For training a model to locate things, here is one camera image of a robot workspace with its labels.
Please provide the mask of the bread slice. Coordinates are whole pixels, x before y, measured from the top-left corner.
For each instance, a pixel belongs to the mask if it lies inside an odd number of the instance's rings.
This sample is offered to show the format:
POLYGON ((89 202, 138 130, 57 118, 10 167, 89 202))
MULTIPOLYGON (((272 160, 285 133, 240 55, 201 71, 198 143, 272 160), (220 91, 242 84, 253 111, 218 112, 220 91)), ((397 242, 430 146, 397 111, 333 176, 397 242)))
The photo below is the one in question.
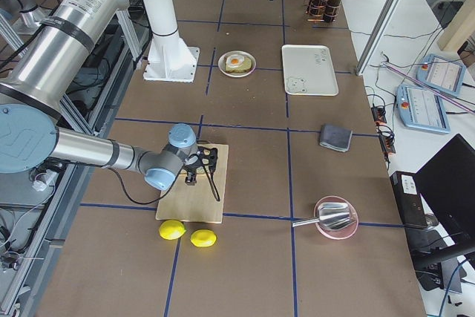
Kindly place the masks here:
POLYGON ((225 61, 225 72, 226 73, 248 73, 253 68, 253 62, 248 56, 244 56, 245 61, 239 68, 226 69, 225 61))
POLYGON ((180 170, 180 175, 187 175, 188 172, 192 172, 193 174, 196 174, 196 175, 205 174, 204 169, 202 167, 192 168, 192 167, 184 166, 180 170))

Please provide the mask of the cream bear tray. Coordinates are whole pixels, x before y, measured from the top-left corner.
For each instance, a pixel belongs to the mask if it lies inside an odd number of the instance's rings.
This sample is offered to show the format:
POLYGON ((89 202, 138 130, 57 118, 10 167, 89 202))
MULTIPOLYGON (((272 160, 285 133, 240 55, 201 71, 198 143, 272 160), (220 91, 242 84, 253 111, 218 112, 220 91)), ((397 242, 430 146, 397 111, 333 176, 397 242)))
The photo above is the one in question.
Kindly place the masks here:
POLYGON ((323 45, 283 45, 284 88, 289 95, 334 97, 338 83, 330 49, 323 45))

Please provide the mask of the wooden cutting board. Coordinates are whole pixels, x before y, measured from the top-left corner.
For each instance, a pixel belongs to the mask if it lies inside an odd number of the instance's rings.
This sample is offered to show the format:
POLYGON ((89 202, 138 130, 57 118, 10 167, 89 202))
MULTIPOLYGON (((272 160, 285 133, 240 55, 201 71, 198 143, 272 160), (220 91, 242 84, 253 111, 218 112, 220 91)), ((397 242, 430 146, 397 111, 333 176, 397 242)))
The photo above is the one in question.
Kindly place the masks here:
POLYGON ((215 200, 205 174, 197 176, 194 186, 186 185, 185 175, 179 175, 171 193, 158 203, 155 215, 157 220, 222 223, 229 146, 215 143, 204 146, 217 148, 214 183, 220 195, 220 202, 215 200))

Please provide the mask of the right yellow lemon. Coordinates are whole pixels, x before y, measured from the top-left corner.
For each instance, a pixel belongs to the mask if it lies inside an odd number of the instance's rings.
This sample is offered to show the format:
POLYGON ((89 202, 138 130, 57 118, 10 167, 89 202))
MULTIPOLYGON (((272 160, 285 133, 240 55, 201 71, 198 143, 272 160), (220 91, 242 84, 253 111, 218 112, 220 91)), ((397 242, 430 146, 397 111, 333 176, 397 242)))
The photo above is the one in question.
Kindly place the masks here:
POLYGON ((216 243, 217 236, 210 229, 198 229, 191 234, 190 241, 195 247, 210 247, 216 243))

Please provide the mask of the bread slice on plate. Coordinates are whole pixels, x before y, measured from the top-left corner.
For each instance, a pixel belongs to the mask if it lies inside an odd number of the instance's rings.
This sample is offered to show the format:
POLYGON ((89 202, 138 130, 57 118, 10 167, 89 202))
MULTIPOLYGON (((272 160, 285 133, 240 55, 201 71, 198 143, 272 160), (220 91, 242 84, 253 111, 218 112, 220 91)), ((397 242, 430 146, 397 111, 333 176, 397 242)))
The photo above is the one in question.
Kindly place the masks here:
POLYGON ((253 68, 253 62, 248 56, 244 56, 245 61, 239 68, 226 69, 225 61, 225 72, 226 73, 248 73, 253 68))

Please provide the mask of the fried egg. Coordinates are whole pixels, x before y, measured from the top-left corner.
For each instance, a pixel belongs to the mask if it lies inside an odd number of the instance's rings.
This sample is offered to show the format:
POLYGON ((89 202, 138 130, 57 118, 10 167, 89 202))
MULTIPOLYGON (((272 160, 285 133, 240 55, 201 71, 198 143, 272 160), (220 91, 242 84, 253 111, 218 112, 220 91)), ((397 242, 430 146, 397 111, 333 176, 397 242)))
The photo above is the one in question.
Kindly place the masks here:
POLYGON ((231 54, 226 58, 226 69, 239 68, 245 61, 240 54, 231 54))

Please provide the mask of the white plate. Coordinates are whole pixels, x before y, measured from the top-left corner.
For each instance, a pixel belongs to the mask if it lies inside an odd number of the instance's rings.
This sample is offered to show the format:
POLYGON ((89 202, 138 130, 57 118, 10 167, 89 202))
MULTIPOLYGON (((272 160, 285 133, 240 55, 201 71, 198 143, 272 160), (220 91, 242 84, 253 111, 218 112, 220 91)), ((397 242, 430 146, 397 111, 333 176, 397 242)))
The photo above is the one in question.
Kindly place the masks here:
POLYGON ((224 75, 240 78, 248 76, 254 71, 256 60, 250 53, 232 50, 219 58, 218 67, 224 75))

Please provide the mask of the grey folded cloth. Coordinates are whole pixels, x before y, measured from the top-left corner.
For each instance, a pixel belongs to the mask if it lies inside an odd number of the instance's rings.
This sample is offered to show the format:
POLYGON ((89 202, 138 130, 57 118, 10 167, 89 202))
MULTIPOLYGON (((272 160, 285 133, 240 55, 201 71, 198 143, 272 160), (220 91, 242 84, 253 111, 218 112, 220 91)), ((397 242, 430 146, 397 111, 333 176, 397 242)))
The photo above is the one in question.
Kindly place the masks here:
POLYGON ((321 127, 319 145, 334 151, 346 152, 350 148, 353 132, 337 125, 324 124, 321 127))

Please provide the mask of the pink bowl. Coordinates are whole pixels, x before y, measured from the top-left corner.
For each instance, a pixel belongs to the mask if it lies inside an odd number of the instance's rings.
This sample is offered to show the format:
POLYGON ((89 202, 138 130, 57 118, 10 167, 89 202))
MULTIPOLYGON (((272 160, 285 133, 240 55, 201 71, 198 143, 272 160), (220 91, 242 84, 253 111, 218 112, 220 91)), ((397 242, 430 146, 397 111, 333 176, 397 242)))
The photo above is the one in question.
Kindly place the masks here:
POLYGON ((330 239, 334 239, 334 240, 344 240, 344 239, 348 239, 348 238, 352 237, 356 233, 356 231, 358 229, 358 223, 359 223, 358 214, 357 214, 355 208, 353 207, 353 205, 349 201, 345 200, 342 197, 326 196, 326 197, 323 197, 319 201, 316 202, 316 204, 314 206, 314 209, 313 209, 314 216, 316 216, 318 214, 318 207, 322 203, 326 203, 326 202, 347 203, 348 206, 349 206, 349 209, 350 209, 350 217, 353 219, 353 223, 351 223, 349 226, 346 226, 345 228, 340 229, 340 230, 328 230, 328 229, 325 229, 320 223, 316 223, 315 224, 316 229, 323 236, 325 236, 327 238, 330 238, 330 239))

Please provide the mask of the far teach pendant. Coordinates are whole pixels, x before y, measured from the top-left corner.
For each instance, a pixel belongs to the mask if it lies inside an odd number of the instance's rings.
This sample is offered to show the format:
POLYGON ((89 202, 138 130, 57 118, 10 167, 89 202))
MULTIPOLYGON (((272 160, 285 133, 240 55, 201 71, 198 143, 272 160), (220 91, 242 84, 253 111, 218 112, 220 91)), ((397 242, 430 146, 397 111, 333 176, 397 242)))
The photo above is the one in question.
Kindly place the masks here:
POLYGON ((460 60, 449 60, 432 53, 422 60, 416 78, 438 91, 457 97, 465 70, 466 67, 460 60))

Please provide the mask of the teach pendant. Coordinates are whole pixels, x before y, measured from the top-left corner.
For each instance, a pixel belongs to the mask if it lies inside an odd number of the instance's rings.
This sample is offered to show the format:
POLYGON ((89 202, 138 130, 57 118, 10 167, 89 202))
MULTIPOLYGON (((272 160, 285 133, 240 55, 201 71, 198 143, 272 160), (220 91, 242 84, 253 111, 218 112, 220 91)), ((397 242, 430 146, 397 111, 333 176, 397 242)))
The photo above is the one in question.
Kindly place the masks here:
POLYGON ((432 53, 422 60, 416 78, 438 91, 457 97, 465 70, 466 67, 460 60, 449 60, 432 53))
POLYGON ((401 84, 396 92, 396 103, 406 127, 437 134, 451 132, 442 99, 431 91, 401 84))

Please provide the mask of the black computer box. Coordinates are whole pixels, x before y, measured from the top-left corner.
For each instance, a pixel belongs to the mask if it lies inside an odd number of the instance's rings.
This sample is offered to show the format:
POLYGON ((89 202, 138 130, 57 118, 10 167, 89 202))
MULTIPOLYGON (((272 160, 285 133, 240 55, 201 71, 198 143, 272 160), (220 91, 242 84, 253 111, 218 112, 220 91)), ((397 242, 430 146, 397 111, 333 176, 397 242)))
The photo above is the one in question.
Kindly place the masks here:
POLYGON ((428 227, 422 199, 413 174, 405 171, 395 171, 390 176, 394 198, 398 206, 399 216, 404 226, 414 229, 428 227))

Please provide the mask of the black monitor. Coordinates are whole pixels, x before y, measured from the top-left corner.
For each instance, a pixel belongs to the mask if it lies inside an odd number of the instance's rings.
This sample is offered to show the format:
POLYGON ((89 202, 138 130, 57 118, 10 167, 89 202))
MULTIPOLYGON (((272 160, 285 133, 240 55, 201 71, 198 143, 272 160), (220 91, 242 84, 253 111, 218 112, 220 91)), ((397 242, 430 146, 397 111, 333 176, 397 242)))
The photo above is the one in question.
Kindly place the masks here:
POLYGON ((415 176, 416 187, 455 244, 413 256, 422 269, 474 252, 474 148, 456 134, 415 176))

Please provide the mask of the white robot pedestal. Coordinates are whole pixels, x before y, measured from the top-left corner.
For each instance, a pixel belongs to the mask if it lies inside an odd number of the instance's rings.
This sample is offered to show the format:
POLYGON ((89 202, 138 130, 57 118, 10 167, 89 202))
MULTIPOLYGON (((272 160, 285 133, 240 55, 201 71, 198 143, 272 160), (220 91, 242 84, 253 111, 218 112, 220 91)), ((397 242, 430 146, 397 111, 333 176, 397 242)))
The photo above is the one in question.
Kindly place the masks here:
POLYGON ((153 39, 144 79, 193 82, 200 49, 180 37, 172 0, 143 0, 153 39))

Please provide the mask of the aluminium frame post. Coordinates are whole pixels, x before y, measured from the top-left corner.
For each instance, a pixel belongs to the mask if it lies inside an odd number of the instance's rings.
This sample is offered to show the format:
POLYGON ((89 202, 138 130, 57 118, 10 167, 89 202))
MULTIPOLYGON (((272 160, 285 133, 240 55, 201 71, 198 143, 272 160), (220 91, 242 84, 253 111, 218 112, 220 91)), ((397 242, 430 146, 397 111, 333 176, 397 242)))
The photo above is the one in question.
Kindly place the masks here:
POLYGON ((386 0, 384 6, 380 12, 380 15, 376 21, 376 24, 370 34, 370 38, 364 47, 361 58, 356 66, 356 75, 362 76, 365 69, 370 63, 371 57, 377 50, 379 42, 382 40, 384 32, 389 25, 396 8, 401 0, 386 0))

